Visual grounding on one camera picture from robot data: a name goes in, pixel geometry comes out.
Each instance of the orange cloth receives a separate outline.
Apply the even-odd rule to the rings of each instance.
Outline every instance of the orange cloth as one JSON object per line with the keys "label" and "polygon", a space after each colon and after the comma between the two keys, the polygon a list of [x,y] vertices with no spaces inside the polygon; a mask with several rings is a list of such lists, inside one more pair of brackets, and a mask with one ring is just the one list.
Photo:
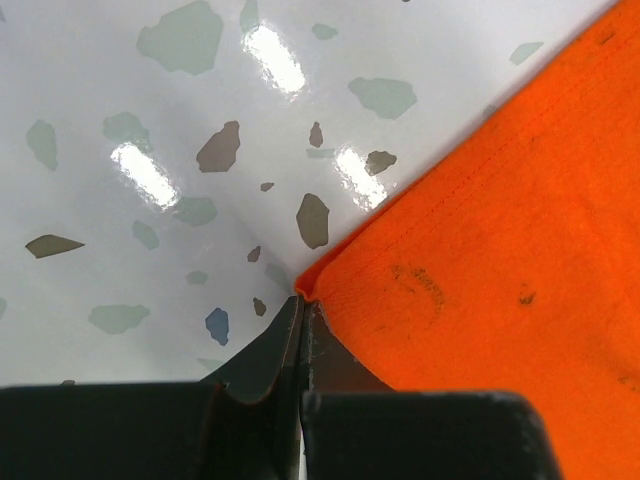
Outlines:
{"label": "orange cloth", "polygon": [[640,0],[297,286],[396,389],[507,389],[569,479],[640,479]]}

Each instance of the stain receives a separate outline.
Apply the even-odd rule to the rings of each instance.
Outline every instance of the stain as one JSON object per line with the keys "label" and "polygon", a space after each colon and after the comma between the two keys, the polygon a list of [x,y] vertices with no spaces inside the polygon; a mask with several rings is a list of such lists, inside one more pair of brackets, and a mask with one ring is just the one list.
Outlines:
{"label": "stain", "polygon": [[256,311],[256,315],[259,317],[264,316],[267,313],[267,306],[259,298],[253,298],[253,309]]}
{"label": "stain", "polygon": [[218,215],[209,197],[181,197],[174,206],[173,216],[192,227],[212,222]]}
{"label": "stain", "polygon": [[278,285],[286,293],[291,293],[291,287],[293,284],[289,280],[287,273],[281,267],[273,263],[267,263],[267,266],[264,269],[264,274],[269,280]]}
{"label": "stain", "polygon": [[246,34],[259,26],[258,0],[247,0],[240,12],[240,30]]}
{"label": "stain", "polygon": [[204,321],[211,338],[223,347],[229,343],[229,315],[221,308],[216,308]]}
{"label": "stain", "polygon": [[209,275],[201,272],[200,270],[195,270],[193,272],[187,273],[184,278],[187,279],[187,283],[189,285],[204,285],[205,283],[207,283]]}
{"label": "stain", "polygon": [[329,209],[319,197],[306,193],[296,214],[302,241],[314,250],[329,243]]}
{"label": "stain", "polygon": [[377,175],[384,172],[391,165],[396,163],[398,157],[391,155],[389,152],[371,152],[367,156],[367,163],[365,164],[365,170],[370,176]]}
{"label": "stain", "polygon": [[142,305],[101,305],[91,310],[89,323],[104,333],[119,335],[139,326],[150,313],[151,310]]}
{"label": "stain", "polygon": [[514,65],[520,65],[522,62],[524,62],[531,55],[536,53],[538,51],[538,49],[542,45],[544,45],[544,42],[523,43],[522,45],[519,45],[518,48],[516,48],[513,51],[513,53],[509,57],[509,60]]}
{"label": "stain", "polygon": [[51,234],[42,235],[25,245],[25,248],[36,258],[58,255],[80,247],[84,247],[84,243]]}
{"label": "stain", "polygon": [[324,23],[316,23],[311,27],[311,31],[318,40],[329,40],[338,34],[338,30]]}
{"label": "stain", "polygon": [[223,27],[209,4],[197,0],[163,15],[156,26],[144,27],[136,47],[169,72],[200,75],[213,68]]}
{"label": "stain", "polygon": [[335,150],[333,148],[307,148],[309,158],[333,158]]}
{"label": "stain", "polygon": [[482,110],[482,115],[488,118],[492,116],[494,113],[496,113],[497,111],[498,111],[498,107],[496,107],[495,105],[489,104],[486,107],[484,107],[484,110]]}
{"label": "stain", "polygon": [[160,239],[158,239],[158,235],[156,232],[146,223],[141,222],[140,220],[136,220],[133,222],[131,226],[131,231],[133,236],[137,238],[140,243],[142,243],[147,250],[153,250],[154,248],[158,248],[160,246]]}
{"label": "stain", "polygon": [[309,131],[309,145],[311,145],[312,147],[320,148],[323,142],[324,138],[322,137],[322,129],[320,128],[320,124],[318,122],[313,122],[313,126]]}
{"label": "stain", "polygon": [[349,82],[349,90],[364,108],[373,110],[380,118],[395,120],[418,101],[413,86],[402,80],[356,78]]}
{"label": "stain", "polygon": [[210,372],[215,372],[224,365],[224,360],[214,360],[212,358],[196,358],[196,360],[198,360],[198,363]]}
{"label": "stain", "polygon": [[58,144],[53,125],[38,120],[26,134],[27,145],[41,164],[52,172],[58,168]]}
{"label": "stain", "polygon": [[201,172],[229,171],[236,163],[236,152],[240,148],[239,131],[240,124],[233,120],[225,123],[222,130],[213,134],[196,156]]}
{"label": "stain", "polygon": [[616,36],[616,32],[611,32],[607,36],[605,36],[602,40],[600,40],[598,42],[598,44],[599,45],[604,45],[605,43],[607,43],[609,40],[611,40],[615,36]]}
{"label": "stain", "polygon": [[411,293],[416,293],[417,288],[426,290],[433,300],[436,315],[442,312],[445,303],[444,292],[424,268],[394,265],[391,267],[391,272],[393,273],[393,278],[405,290]]}
{"label": "stain", "polygon": [[247,262],[256,263],[260,258],[260,246],[258,245],[256,248],[251,250],[247,255]]}
{"label": "stain", "polygon": [[132,144],[143,153],[153,150],[149,142],[149,130],[131,112],[121,112],[102,122],[102,134],[118,145]]}
{"label": "stain", "polygon": [[633,393],[640,393],[640,382],[635,378],[625,375],[618,379],[618,383],[620,383],[620,385],[624,385]]}
{"label": "stain", "polygon": [[520,305],[528,306],[533,303],[536,298],[536,292],[534,292],[526,283],[520,285],[520,295],[518,296],[518,302]]}

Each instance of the blue speckle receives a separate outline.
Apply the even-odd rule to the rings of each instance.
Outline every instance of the blue speckle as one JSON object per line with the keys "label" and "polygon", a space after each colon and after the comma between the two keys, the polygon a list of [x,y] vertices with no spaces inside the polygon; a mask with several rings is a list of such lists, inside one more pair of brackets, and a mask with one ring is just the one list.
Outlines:
{"label": "blue speckle", "polygon": [[211,338],[223,347],[229,343],[229,314],[221,308],[216,308],[204,321]]}

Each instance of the glossy surface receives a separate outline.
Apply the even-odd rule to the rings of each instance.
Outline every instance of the glossy surface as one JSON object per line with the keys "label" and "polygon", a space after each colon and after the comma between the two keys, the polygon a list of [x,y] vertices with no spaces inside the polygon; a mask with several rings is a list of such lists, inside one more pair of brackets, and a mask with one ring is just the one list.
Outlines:
{"label": "glossy surface", "polygon": [[203,377],[611,3],[0,0],[0,384]]}

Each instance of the black plastic part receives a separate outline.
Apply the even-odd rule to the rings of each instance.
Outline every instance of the black plastic part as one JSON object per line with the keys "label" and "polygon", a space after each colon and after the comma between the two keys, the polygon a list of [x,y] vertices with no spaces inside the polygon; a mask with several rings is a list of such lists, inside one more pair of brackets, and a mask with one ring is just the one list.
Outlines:
{"label": "black plastic part", "polygon": [[303,397],[307,477],[559,480],[542,423],[506,393]]}

